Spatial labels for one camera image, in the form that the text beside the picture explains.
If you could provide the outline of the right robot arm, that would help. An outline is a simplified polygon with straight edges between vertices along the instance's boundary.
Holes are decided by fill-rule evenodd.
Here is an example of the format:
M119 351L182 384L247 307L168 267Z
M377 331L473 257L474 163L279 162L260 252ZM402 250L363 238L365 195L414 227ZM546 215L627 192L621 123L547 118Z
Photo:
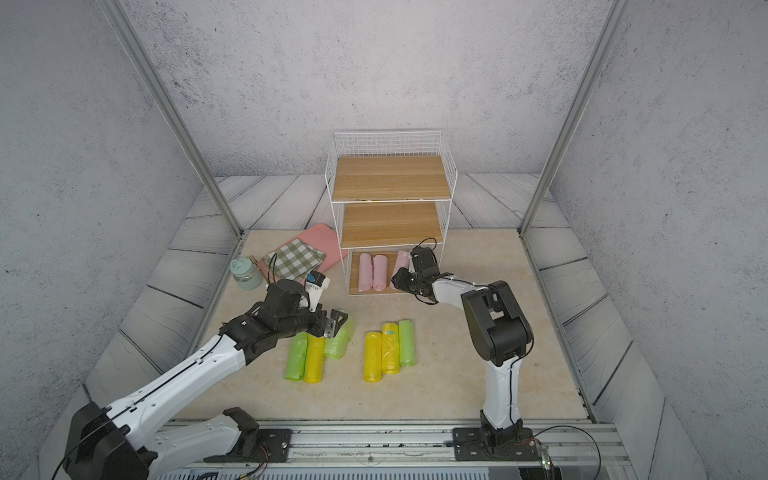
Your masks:
M534 334L509 285L460 279L439 270L429 247L410 252L411 267L397 267L396 289L428 305L450 304L461 309L472 344L485 361L485 400L480 425L454 432L458 460L533 460L537 447L519 409L522 360L535 344Z

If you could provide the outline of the pink bag roll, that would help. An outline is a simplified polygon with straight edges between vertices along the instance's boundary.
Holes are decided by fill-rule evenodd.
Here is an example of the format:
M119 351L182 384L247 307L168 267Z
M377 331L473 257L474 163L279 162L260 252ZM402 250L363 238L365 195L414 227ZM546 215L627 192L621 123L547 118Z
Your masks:
M388 265L389 259L386 255L375 255L373 257L372 288L376 292L384 291L389 285Z
M368 292L373 287L373 260L367 252L359 256L357 286L359 293Z
M402 268L406 270L410 266L410 253L405 250L399 250L393 267L392 276L395 276Z

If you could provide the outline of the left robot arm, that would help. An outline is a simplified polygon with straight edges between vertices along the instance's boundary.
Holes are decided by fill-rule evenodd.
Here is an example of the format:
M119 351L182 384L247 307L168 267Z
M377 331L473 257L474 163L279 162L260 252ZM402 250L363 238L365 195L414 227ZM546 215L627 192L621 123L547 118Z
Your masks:
M224 378L306 332L332 338L347 314L326 311L330 284L316 271L304 282L282 279L266 296L227 323L199 350L135 392L100 407L89 402L70 423L65 454L56 467L72 479L154 479L205 458L267 460L258 422L239 407L175 432L160 428Z

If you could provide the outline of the light green bag roll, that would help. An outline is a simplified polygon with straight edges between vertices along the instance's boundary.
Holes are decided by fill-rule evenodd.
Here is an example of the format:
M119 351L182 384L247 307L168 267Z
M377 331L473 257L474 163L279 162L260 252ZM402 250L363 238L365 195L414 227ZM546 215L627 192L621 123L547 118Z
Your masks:
M340 360L346 354L350 341L356 331L356 320L349 315L333 338L327 339L324 347L324 355L333 360Z

